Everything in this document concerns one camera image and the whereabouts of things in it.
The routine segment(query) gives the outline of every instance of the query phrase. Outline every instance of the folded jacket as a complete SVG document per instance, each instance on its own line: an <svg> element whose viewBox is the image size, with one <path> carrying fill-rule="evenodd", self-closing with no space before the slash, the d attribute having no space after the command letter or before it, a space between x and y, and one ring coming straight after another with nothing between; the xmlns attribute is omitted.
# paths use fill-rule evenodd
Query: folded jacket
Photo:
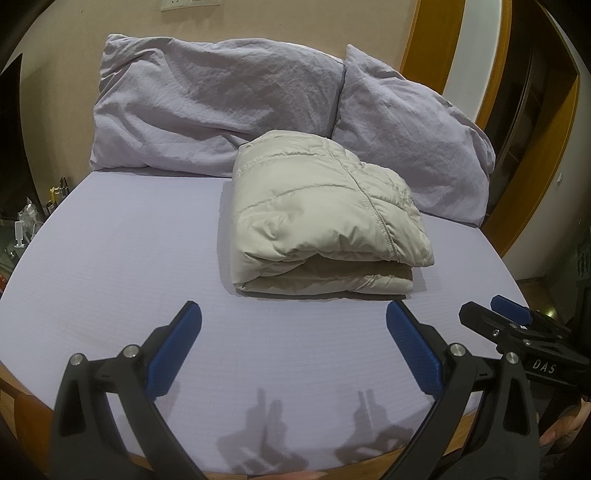
<svg viewBox="0 0 591 480"><path fill-rule="evenodd" d="M271 131L240 147L233 183L230 269L238 289L405 294L411 267L433 265L400 176L332 140Z"/></svg>

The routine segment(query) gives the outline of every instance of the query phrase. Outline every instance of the wall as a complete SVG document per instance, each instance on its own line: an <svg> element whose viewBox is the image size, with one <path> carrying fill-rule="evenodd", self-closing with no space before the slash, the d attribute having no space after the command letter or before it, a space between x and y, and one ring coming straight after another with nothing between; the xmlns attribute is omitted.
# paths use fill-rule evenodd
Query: wall
<svg viewBox="0 0 591 480"><path fill-rule="evenodd" d="M219 7L160 12L160 0L56 0L27 32L22 130L42 201L68 177L88 174L92 106L109 33L188 41L266 37L345 55L352 43L399 67L417 0L222 0Z"/></svg>
<svg viewBox="0 0 591 480"><path fill-rule="evenodd" d="M495 61L502 0L466 0L443 96L475 121Z"/></svg>
<svg viewBox="0 0 591 480"><path fill-rule="evenodd" d="M576 241L591 205L591 74L564 32L580 71L577 111L556 175L503 262L516 280L542 277Z"/></svg>

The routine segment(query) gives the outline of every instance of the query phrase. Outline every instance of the beige wall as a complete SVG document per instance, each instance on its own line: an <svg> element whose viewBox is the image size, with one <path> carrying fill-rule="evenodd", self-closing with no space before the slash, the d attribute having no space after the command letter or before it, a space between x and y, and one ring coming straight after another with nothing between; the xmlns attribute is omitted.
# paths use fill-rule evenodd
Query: beige wall
<svg viewBox="0 0 591 480"><path fill-rule="evenodd" d="M56 0L27 32L21 118L41 200L88 174L92 106L109 33L189 41L266 37L343 57L347 43L398 67L417 0L222 0L219 7L160 12L160 0Z"/></svg>

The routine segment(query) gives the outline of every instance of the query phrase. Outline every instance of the blue gripper pad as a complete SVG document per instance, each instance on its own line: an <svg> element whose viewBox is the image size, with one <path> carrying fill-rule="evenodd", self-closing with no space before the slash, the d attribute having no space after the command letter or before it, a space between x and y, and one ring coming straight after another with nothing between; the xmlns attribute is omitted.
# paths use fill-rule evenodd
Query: blue gripper pad
<svg viewBox="0 0 591 480"><path fill-rule="evenodd" d="M201 309L190 301L173 320L173 328L148 364L145 394L154 401L166 395L201 331Z"/></svg>
<svg viewBox="0 0 591 480"><path fill-rule="evenodd" d="M500 295L492 298L491 310L524 327L533 322L528 308Z"/></svg>
<svg viewBox="0 0 591 480"><path fill-rule="evenodd" d="M417 320L410 318L403 308L393 301L386 310L386 325L418 386L426 394L438 399L443 393L442 365L419 332Z"/></svg>

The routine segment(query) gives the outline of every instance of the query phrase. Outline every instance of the plastic bag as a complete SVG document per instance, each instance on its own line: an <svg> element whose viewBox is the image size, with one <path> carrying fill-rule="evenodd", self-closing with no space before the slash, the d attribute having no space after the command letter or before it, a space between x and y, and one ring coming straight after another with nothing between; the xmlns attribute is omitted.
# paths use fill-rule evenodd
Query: plastic bag
<svg viewBox="0 0 591 480"><path fill-rule="evenodd" d="M29 241L33 240L43 225L37 207L30 198L27 198L25 208L18 212L18 220L22 223L22 231Z"/></svg>

